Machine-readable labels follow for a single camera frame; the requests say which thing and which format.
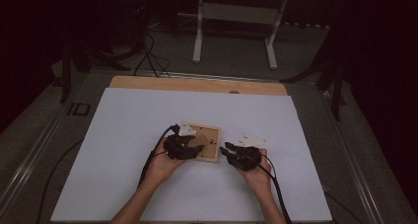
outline metal rail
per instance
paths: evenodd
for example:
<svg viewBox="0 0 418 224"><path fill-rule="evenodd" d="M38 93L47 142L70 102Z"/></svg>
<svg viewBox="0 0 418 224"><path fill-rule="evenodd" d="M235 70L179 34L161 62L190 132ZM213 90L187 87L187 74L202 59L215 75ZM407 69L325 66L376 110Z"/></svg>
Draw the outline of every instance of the metal rail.
<svg viewBox="0 0 418 224"><path fill-rule="evenodd" d="M72 93L64 104L57 110L54 117L48 122L43 132L38 137L31 152L16 170L13 178L9 181L6 188L0 196L0 223L3 223L6 216L21 192L22 188L31 176L37 162L46 149L50 139L52 138L61 118L66 114L77 92L81 89L86 79L85 74L78 74L74 79Z"/></svg>
<svg viewBox="0 0 418 224"><path fill-rule="evenodd" d="M357 192L359 193L360 199L363 202L363 206L365 208L366 214L368 215L369 221L371 224L384 224L383 217L379 208L375 202L373 197L372 191L360 170L360 166L357 162L357 159L354 155L353 150L351 149L350 143L347 137L344 134L343 127L341 126L340 122L335 121L332 111L330 109L329 96L321 91L318 91L319 96L323 102L325 107L327 116L329 119L333 121L333 125L335 130L337 131L337 136L341 140L343 151L344 151L344 158L346 160L348 170L353 178L354 185L356 186Z"/></svg>

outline wooden edge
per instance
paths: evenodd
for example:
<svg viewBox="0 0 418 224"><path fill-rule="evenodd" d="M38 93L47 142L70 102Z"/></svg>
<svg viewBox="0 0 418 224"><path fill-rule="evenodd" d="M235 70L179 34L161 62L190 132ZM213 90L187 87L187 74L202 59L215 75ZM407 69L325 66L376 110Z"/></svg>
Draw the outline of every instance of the wooden edge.
<svg viewBox="0 0 418 224"><path fill-rule="evenodd" d="M206 93L240 93L271 96L287 96L283 84L242 82L215 79L154 78L138 76L115 76L111 88L171 90Z"/></svg>
<svg viewBox="0 0 418 224"><path fill-rule="evenodd" d="M203 161L203 162L212 162L212 163L217 163L218 162L218 155L219 155L219 147L220 147L220 142L221 142L221 127L214 127L214 126L209 126L209 125L205 125L205 124L198 124L198 123L189 123L188 124L191 127L203 127L203 128L207 128L207 129L213 129L213 130L217 130L218 133L216 135L216 149L215 149L215 158L205 158L205 157L196 157L195 160L197 161Z"/></svg>

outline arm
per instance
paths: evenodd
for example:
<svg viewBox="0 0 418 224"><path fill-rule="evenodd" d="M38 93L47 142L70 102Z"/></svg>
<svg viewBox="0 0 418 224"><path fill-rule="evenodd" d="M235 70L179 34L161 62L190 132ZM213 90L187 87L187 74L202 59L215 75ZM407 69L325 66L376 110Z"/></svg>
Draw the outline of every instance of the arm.
<svg viewBox="0 0 418 224"><path fill-rule="evenodd" d="M166 139L160 143L155 154L165 151L163 147L165 140ZM138 223L139 218L142 216L142 213L150 202L154 192L163 182L168 180L175 169L183 163L184 161L181 160L170 159L167 154L164 153L154 157L141 186L138 187L128 202L126 202L122 209L120 209L113 219L111 219L110 223Z"/></svg>
<svg viewBox="0 0 418 224"><path fill-rule="evenodd" d="M267 155L265 149L260 149L260 153L265 156ZM267 163L267 159L264 156L262 157L260 165L268 172L271 172L271 166ZM237 171L243 176L249 189L257 198L265 222L268 224L286 224L286 221L273 198L273 194L271 193L271 181L267 174L258 167L247 172L240 169L237 169Z"/></svg>

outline white stand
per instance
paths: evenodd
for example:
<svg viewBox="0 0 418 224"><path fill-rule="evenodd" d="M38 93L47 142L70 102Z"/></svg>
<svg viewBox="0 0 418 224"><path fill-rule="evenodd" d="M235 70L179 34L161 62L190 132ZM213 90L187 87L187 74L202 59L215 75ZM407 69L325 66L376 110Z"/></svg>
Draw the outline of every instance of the white stand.
<svg viewBox="0 0 418 224"><path fill-rule="evenodd" d="M199 0L197 8L197 34L194 43L193 62L200 62L200 55L202 50L202 21L205 19L217 19L227 21L238 21L256 24L271 24L273 31L269 38L265 40L268 61L270 69L277 69L276 56L274 54L273 42L276 38L277 30L280 26L280 21L286 7L287 0L282 0L279 10L268 8L255 8L247 6L224 5L215 3L204 3Z"/></svg>

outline white tabletop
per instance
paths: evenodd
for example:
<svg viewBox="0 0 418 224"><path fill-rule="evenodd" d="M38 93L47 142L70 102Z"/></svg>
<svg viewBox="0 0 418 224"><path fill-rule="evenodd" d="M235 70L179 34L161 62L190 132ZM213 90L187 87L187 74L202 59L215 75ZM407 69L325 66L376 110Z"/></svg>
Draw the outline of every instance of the white tabletop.
<svg viewBox="0 0 418 224"><path fill-rule="evenodd" d="M182 121L221 127L222 144L244 133L265 138L291 219L331 220L290 97L109 88L51 221L110 220L135 191L163 131ZM262 213L242 177L220 156L217 164L188 161L178 168L141 220L260 221Z"/></svg>

